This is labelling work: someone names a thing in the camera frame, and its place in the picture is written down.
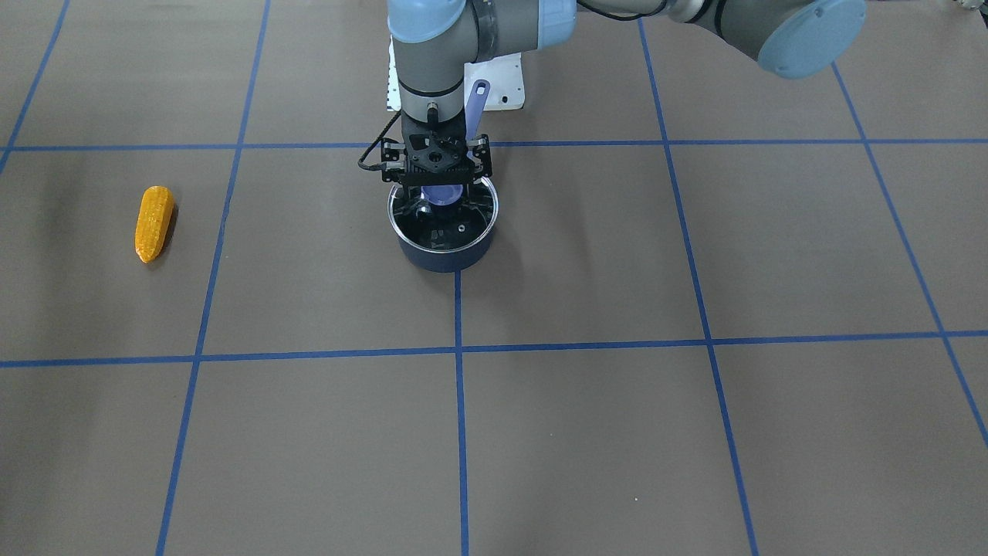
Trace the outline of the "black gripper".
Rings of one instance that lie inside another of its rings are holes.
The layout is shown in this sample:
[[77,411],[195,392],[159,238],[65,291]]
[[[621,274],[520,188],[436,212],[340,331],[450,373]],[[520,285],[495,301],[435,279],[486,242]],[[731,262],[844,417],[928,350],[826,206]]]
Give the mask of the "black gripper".
[[469,185],[491,176],[487,134],[460,141],[435,133],[413,134],[411,144],[384,138],[381,180],[403,187]]

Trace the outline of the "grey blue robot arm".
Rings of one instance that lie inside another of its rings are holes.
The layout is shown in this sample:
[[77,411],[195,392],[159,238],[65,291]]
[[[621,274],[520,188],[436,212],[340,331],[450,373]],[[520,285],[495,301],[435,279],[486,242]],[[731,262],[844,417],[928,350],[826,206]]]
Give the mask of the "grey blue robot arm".
[[829,66],[867,18],[864,1],[391,1],[402,139],[379,137],[381,161],[370,171],[404,187],[489,177],[489,141],[467,127],[467,64],[560,45],[579,10],[620,22],[666,15],[697,25],[784,79]]

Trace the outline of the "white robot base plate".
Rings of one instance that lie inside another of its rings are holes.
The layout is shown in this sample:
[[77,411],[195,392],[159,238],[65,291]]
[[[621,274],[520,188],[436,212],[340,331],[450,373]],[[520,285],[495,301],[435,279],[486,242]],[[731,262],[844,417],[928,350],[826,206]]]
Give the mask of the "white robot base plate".
[[[393,42],[388,43],[389,70],[386,85],[386,110],[398,112],[401,109],[401,98],[398,84],[398,68],[395,63]],[[484,88],[486,93],[484,111],[519,110],[526,102],[525,83],[523,83],[523,68],[521,54],[508,54],[483,63],[466,63],[465,71],[465,105],[472,99],[472,91],[477,81],[486,81],[489,85]]]

